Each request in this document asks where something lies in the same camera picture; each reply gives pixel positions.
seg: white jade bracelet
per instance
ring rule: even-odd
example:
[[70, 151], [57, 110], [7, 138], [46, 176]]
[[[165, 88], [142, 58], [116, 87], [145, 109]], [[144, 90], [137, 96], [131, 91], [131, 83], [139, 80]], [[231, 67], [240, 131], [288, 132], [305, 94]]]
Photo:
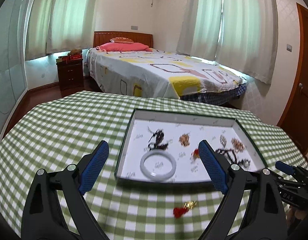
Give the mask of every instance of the white jade bracelet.
[[[144, 163], [145, 160], [153, 155], [161, 155], [164, 156], [165, 158], [167, 158], [171, 164], [172, 164], [172, 170], [166, 174], [156, 174], [154, 172], [149, 172], [148, 169], [145, 167]], [[163, 150], [152, 150], [149, 151], [148, 153], [144, 154], [143, 157], [140, 160], [140, 170], [142, 171], [142, 173], [149, 178], [150, 180], [159, 182], [159, 181], [163, 181], [163, 180], [167, 180], [170, 177], [172, 177], [176, 171], [176, 160], [174, 159], [174, 157], [172, 155], [170, 155], [169, 153], [167, 153], [166, 151]]]

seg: table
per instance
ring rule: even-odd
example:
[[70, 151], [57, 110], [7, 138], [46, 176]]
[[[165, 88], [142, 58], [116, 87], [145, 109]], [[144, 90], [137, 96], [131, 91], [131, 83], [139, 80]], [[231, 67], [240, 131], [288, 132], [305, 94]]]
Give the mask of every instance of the table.
[[[0, 143], [0, 212], [20, 235], [25, 200], [35, 172], [63, 170], [78, 163], [99, 141], [110, 147], [109, 158], [93, 189], [84, 196], [96, 220], [110, 239], [198, 239], [213, 217], [223, 195], [206, 192], [188, 195], [143, 193], [116, 187], [114, 170], [125, 129], [133, 109], [237, 118], [249, 133], [269, 168], [277, 160], [291, 165], [308, 164], [297, 147], [278, 127], [262, 123], [248, 111], [167, 98], [136, 98], [82, 91], [36, 106]], [[65, 198], [60, 203], [69, 228], [76, 232]], [[185, 201], [198, 205], [175, 220], [173, 208]], [[244, 215], [248, 192], [231, 232]]]

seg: blue gripper pad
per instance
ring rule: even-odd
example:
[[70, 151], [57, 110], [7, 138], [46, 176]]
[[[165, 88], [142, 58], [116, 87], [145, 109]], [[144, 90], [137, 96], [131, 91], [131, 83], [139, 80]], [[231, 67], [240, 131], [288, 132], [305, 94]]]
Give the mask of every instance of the blue gripper pad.
[[213, 153], [203, 141], [201, 141], [198, 145], [198, 152], [215, 189], [225, 195], [228, 191], [225, 171], [222, 169]]
[[284, 172], [287, 175], [293, 175], [294, 174], [293, 167], [288, 165], [288, 164], [286, 164], [286, 163], [283, 163], [281, 161], [277, 161], [275, 163], [275, 168], [278, 169], [281, 172]]
[[78, 188], [82, 196], [90, 191], [101, 172], [109, 155], [109, 146], [107, 142], [99, 147], [94, 157], [89, 161], [83, 173], [81, 174], [81, 184]]

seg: light switch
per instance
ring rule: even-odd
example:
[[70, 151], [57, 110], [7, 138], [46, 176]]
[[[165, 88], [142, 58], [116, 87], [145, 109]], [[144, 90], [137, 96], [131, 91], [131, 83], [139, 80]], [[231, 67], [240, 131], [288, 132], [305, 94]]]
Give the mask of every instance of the light switch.
[[292, 45], [288, 44], [286, 49], [289, 51], [289, 52], [292, 52]]

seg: wardrobe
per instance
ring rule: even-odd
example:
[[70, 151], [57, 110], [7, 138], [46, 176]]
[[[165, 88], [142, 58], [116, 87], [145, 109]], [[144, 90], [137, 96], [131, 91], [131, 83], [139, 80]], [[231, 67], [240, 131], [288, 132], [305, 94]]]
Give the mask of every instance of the wardrobe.
[[4, 0], [0, 7], [0, 135], [27, 89], [23, 40], [29, 0]]

